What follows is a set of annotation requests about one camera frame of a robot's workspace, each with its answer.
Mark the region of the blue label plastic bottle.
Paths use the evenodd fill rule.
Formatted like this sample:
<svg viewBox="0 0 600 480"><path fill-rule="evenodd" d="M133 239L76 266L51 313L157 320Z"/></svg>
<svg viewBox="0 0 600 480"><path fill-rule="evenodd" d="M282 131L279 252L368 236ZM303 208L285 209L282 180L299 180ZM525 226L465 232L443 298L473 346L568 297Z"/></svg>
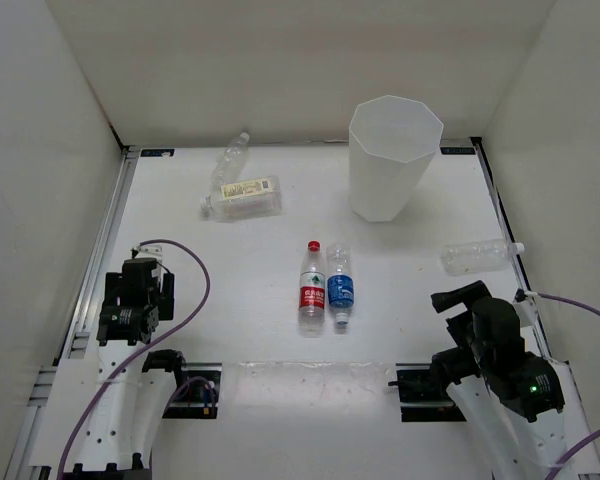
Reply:
<svg viewBox="0 0 600 480"><path fill-rule="evenodd" d="M345 329L355 303L351 254L346 244L336 243L327 248L327 299L336 327Z"/></svg>

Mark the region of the aluminium left frame rail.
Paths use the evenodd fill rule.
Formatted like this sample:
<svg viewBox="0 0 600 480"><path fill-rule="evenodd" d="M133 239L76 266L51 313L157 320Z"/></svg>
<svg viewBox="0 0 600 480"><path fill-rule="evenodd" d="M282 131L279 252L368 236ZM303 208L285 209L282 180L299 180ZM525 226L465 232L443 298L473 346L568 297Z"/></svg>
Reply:
<svg viewBox="0 0 600 480"><path fill-rule="evenodd" d="M49 476L47 467L28 464L37 428L57 365L63 359L76 359L86 351L102 300L106 266L112 255L141 150L138 145L128 145L121 150L115 162L114 184L107 192L107 203L101 212L97 234L82 250L88 256L77 270L79 283L70 293L68 307L61 312L59 326L45 325L36 338L38 344L33 350L36 357L26 370L33 379L26 383L19 399L18 406L23 409L23 416L0 479L46 479Z"/></svg>

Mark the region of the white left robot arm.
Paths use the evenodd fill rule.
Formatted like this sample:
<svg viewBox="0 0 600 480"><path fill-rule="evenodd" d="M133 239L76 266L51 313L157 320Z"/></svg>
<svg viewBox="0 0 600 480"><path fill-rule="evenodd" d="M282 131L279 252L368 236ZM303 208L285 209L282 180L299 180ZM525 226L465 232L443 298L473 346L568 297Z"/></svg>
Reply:
<svg viewBox="0 0 600 480"><path fill-rule="evenodd" d="M174 317L175 276L154 257L126 260L105 278L96 332L96 392L61 454L60 479L148 479L168 400L186 395L182 352L153 334Z"/></svg>

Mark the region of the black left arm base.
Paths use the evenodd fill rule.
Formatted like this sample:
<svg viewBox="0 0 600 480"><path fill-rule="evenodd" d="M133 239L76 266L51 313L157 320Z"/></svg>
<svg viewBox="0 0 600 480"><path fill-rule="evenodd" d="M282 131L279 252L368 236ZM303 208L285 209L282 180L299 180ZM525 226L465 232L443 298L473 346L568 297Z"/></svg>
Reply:
<svg viewBox="0 0 600 480"><path fill-rule="evenodd" d="M182 370L182 384L188 384L170 401L163 419L216 419L222 372L220 363L187 363Z"/></svg>

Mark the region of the clear ribbed plastic bottle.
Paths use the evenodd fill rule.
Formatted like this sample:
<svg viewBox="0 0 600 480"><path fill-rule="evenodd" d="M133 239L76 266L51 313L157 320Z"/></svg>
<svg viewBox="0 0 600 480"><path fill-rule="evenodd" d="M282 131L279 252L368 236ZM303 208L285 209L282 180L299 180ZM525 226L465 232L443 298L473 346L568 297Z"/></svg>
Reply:
<svg viewBox="0 0 600 480"><path fill-rule="evenodd" d="M222 185L235 183L248 158L248 143L250 135L241 132L232 139L216 161L216 166L210 177L211 190L219 189Z"/></svg>

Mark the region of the white polygonal plastic bin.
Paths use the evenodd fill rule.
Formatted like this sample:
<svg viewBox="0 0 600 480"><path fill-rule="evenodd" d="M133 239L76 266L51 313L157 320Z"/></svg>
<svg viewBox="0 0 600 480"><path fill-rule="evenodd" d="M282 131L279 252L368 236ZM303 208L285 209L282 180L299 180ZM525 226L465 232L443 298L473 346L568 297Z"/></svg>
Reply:
<svg viewBox="0 0 600 480"><path fill-rule="evenodd" d="M444 125L422 102L385 95L359 104L349 125L349 198L369 222L403 210L439 151Z"/></svg>

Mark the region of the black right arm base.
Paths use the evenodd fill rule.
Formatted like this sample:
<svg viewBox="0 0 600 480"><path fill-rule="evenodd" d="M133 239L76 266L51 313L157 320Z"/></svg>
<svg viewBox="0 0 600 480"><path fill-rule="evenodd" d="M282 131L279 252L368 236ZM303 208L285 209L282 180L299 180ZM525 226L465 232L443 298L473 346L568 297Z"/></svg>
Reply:
<svg viewBox="0 0 600 480"><path fill-rule="evenodd" d="M460 409L434 382L429 364L396 365L388 387L398 392L402 423L465 422Z"/></svg>

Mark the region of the red label plastic bottle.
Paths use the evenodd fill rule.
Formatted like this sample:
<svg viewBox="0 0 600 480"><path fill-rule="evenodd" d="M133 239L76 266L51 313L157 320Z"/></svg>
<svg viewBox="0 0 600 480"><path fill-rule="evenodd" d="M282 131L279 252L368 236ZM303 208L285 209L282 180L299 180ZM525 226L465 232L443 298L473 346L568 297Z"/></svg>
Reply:
<svg viewBox="0 0 600 480"><path fill-rule="evenodd" d="M326 263L321 244L308 242L299 277L298 319L300 331L317 336L322 329L326 305Z"/></svg>

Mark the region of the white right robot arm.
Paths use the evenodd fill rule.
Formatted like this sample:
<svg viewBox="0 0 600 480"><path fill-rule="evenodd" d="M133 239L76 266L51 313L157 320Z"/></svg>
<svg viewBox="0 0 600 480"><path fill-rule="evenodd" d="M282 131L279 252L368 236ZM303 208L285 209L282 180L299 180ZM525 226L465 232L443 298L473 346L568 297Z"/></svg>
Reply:
<svg viewBox="0 0 600 480"><path fill-rule="evenodd" d="M529 351L522 329L528 309L494 297L476 281L434 293L449 318L453 348L432 357L429 387L452 400L466 419L495 479L574 479L568 460L565 399L553 364Z"/></svg>

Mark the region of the clear bottle yellow label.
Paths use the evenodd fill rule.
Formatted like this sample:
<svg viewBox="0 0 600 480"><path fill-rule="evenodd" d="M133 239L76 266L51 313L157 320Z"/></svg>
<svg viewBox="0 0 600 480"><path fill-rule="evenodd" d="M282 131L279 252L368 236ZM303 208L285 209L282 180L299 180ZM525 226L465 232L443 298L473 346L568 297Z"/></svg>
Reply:
<svg viewBox="0 0 600 480"><path fill-rule="evenodd" d="M201 199L201 216L222 222L278 215L282 193L277 176L241 180L215 187Z"/></svg>

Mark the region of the clear bottle white cap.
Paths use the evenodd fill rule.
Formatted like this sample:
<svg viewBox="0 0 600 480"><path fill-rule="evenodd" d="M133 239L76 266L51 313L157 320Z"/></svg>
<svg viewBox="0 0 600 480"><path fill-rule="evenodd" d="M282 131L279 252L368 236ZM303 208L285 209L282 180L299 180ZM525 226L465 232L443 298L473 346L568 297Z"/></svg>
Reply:
<svg viewBox="0 0 600 480"><path fill-rule="evenodd" d="M440 260L449 275L478 274L506 269L525 250L523 243L492 239L445 246Z"/></svg>

